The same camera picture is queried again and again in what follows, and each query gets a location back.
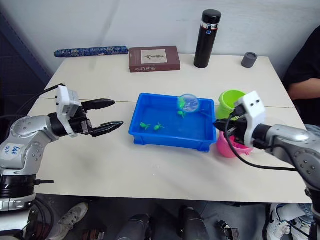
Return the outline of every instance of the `pink cup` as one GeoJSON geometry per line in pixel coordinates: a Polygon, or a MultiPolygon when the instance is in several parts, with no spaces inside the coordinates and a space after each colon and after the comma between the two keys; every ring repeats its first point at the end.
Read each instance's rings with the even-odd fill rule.
{"type": "MultiPolygon", "coordinates": [[[[242,144],[236,143],[235,142],[235,136],[230,137],[232,146],[234,146],[234,149],[236,152],[241,155],[241,154],[246,154],[249,155],[249,153],[253,150],[251,147],[244,146],[242,144]]],[[[237,156],[232,152],[227,139],[224,136],[224,132],[220,131],[219,133],[219,138],[218,141],[216,142],[216,148],[218,149],[219,153],[226,157],[226,158],[236,158],[237,156]]]]}

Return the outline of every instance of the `label sticker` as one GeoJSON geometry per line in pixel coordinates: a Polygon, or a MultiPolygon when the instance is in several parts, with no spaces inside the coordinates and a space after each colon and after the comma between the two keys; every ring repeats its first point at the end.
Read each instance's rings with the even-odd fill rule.
{"type": "Polygon", "coordinates": [[[2,151],[1,158],[6,161],[11,161],[20,154],[22,147],[23,145],[21,144],[8,143],[2,151]]]}

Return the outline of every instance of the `blue plastic tray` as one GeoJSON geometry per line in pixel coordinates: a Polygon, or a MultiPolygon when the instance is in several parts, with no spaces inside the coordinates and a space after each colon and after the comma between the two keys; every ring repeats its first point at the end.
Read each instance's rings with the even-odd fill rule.
{"type": "Polygon", "coordinates": [[[136,103],[129,134],[139,145],[155,144],[209,152],[217,140],[215,105],[212,99],[199,98],[199,111],[178,115],[177,96],[141,93],[136,103]],[[145,130],[140,123],[150,124],[145,130]],[[164,128],[154,127],[160,123],[164,128]]]}

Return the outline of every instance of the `person's arm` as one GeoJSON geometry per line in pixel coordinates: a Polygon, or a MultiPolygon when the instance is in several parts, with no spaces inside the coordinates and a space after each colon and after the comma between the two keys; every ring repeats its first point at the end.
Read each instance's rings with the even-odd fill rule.
{"type": "Polygon", "coordinates": [[[293,83],[288,93],[292,100],[320,98],[320,79],[310,78],[307,81],[293,83]]]}

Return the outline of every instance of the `floor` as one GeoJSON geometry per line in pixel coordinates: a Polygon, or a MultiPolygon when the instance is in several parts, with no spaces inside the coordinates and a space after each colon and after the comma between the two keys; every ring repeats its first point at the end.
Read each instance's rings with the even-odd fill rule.
{"type": "Polygon", "coordinates": [[[193,207],[204,218],[211,240],[223,240],[222,232],[215,227],[216,222],[224,220],[232,228],[238,228],[240,239],[262,240],[265,224],[265,204],[233,206],[226,202],[75,197],[63,195],[38,194],[48,202],[54,211],[55,222],[71,207],[88,202],[89,211],[84,219],[69,232],[66,240],[81,239],[83,230],[102,229],[106,231],[105,240],[113,240],[125,222],[136,214],[149,214],[154,219],[155,240],[180,240],[176,234],[179,208],[182,205],[193,207]]]}

